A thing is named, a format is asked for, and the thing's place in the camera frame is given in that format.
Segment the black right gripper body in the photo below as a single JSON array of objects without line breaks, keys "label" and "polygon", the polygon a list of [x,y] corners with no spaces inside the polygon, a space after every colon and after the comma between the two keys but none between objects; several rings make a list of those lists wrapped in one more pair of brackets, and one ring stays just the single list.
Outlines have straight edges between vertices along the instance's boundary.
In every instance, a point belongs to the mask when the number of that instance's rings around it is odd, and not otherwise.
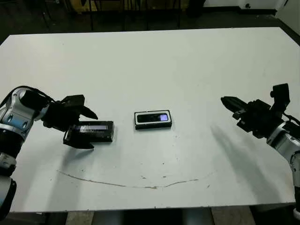
[{"label": "black right gripper body", "polygon": [[270,110],[271,106],[261,100],[247,103],[247,110],[242,114],[233,114],[237,126],[245,132],[251,132],[256,138],[268,139],[284,121]]}]

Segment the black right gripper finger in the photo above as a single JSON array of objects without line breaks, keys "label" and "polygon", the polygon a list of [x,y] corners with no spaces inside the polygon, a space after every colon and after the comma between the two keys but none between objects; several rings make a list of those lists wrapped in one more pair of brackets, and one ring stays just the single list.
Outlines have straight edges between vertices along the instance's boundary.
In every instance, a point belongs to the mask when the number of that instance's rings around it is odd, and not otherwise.
[{"label": "black right gripper finger", "polygon": [[225,107],[246,107],[247,103],[237,97],[221,97],[221,102]]},{"label": "black right gripper finger", "polygon": [[242,114],[242,113],[246,112],[247,106],[246,107],[226,107],[226,109],[228,109],[229,111],[231,111],[234,114]]}]

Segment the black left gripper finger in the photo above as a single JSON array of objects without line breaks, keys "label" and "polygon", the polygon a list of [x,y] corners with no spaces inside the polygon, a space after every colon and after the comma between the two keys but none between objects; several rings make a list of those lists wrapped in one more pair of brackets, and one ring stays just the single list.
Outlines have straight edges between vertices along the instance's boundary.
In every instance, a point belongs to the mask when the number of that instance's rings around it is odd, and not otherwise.
[{"label": "black left gripper finger", "polygon": [[80,115],[83,115],[87,118],[94,119],[94,120],[98,119],[97,115],[86,106],[80,106],[78,111]]},{"label": "black left gripper finger", "polygon": [[91,150],[94,149],[94,146],[90,142],[86,141],[78,141],[78,140],[63,140],[63,143],[65,145],[68,145],[70,147],[76,148],[76,149],[85,149],[85,150]]}]

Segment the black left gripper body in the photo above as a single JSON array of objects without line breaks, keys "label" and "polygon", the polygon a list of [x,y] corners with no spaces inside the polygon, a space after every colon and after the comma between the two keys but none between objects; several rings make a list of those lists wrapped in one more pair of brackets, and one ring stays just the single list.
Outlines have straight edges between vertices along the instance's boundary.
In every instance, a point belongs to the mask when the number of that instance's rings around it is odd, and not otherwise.
[{"label": "black left gripper body", "polygon": [[50,103],[45,115],[42,117],[43,126],[66,132],[70,126],[78,123],[80,108],[80,105],[75,104]]}]

